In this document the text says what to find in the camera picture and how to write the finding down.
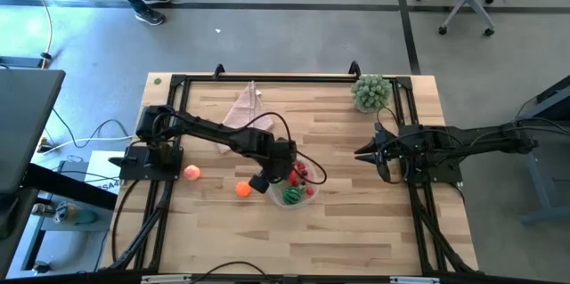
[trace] desk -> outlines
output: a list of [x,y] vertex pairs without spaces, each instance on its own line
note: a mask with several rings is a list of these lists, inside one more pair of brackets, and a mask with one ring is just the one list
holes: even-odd
[[[143,106],[166,102],[171,75],[149,74]],[[435,79],[422,76],[411,81],[420,123],[443,125]],[[246,84],[192,83],[187,110],[222,122]],[[282,114],[298,148],[329,173],[318,198],[299,210],[279,208],[259,193],[238,199],[236,182],[257,173],[257,164],[233,153],[221,155],[212,142],[184,136],[183,165],[199,166],[202,177],[175,183],[159,271],[203,273],[225,262],[245,260],[274,274],[420,274],[407,187],[382,182],[374,166],[354,160],[353,151],[373,136],[376,118],[354,110],[349,88],[343,83],[257,83],[264,111]],[[380,115],[385,127],[397,132],[390,114]],[[273,133],[285,135],[279,119],[274,122]],[[397,172],[397,165],[391,170]],[[126,201],[117,229],[119,254],[141,226],[148,187],[149,183],[140,182]],[[443,234],[476,268],[460,195],[446,184],[434,184],[434,194]],[[429,236],[426,240],[433,244]],[[153,244],[152,233],[147,260]],[[108,241],[102,265],[110,263]],[[232,265],[218,272],[256,271]]]

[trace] succulent plant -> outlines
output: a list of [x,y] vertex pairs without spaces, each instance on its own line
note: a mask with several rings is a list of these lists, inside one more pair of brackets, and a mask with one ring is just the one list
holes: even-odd
[[361,112],[371,113],[388,105],[392,85],[380,75],[360,77],[351,88],[354,106]]

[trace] gray floor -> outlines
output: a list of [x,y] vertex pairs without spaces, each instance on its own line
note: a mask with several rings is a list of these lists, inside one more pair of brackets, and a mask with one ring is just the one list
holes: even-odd
[[[397,4],[397,0],[178,0],[223,3]],[[504,5],[500,0],[497,5]],[[452,4],[424,0],[421,4]],[[508,0],[507,6],[568,7],[570,0]],[[68,73],[56,109],[77,136],[117,118],[133,131],[150,71],[331,72],[358,60],[366,73],[410,74],[399,12],[317,12],[165,9],[168,22],[145,27],[121,8],[52,8],[56,56],[52,69]],[[422,74],[435,75],[448,124],[497,125],[520,104],[567,76],[568,14],[494,14],[497,33],[481,37],[484,23],[465,13],[445,37],[445,15],[411,13]],[[45,48],[40,7],[0,6],[0,54],[37,56]],[[57,118],[47,129],[57,142],[69,136]],[[115,127],[104,136],[119,136]],[[67,155],[120,150],[124,142],[64,148],[36,157],[55,166]],[[480,155],[461,166],[469,224],[480,269],[496,275],[570,279],[568,221],[523,226],[518,217],[538,208],[519,156]]]

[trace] wooden table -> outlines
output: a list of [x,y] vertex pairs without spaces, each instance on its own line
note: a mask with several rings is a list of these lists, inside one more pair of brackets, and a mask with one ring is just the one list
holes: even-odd
[[[166,102],[171,75],[149,74],[142,105]],[[416,76],[411,81],[420,123],[444,125],[434,77]],[[187,110],[222,122],[246,84],[192,83]],[[160,272],[204,273],[225,262],[245,260],[275,274],[420,274],[407,187],[382,182],[373,165],[354,160],[353,151],[373,136],[376,118],[354,110],[349,88],[349,84],[332,83],[257,84],[264,110],[282,114],[298,148],[329,174],[317,199],[298,210],[277,207],[268,196],[255,192],[246,199],[237,198],[235,184],[248,181],[259,166],[231,152],[221,155],[212,142],[184,136],[183,165],[200,167],[202,177],[175,183]],[[380,120],[397,134],[387,111],[381,112]],[[274,122],[273,133],[284,136],[283,124],[278,118]],[[395,163],[391,170],[399,171]],[[139,183],[126,201],[117,229],[119,254],[141,226],[148,187],[147,182]],[[434,195],[443,234],[465,262],[476,268],[459,193],[449,185],[434,184]],[[431,238],[427,236],[426,241],[433,253]],[[154,231],[149,243],[147,260]],[[431,262],[436,265],[433,256]],[[109,241],[102,265],[108,264]],[[217,272],[256,271],[232,265]]]

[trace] orange ball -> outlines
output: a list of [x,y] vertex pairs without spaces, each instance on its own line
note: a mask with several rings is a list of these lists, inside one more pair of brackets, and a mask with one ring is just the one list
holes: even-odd
[[195,165],[190,165],[184,169],[184,178],[189,181],[195,181],[200,177],[200,169]]
[[251,193],[251,186],[249,186],[248,182],[238,182],[235,185],[235,193],[239,197],[247,197]]

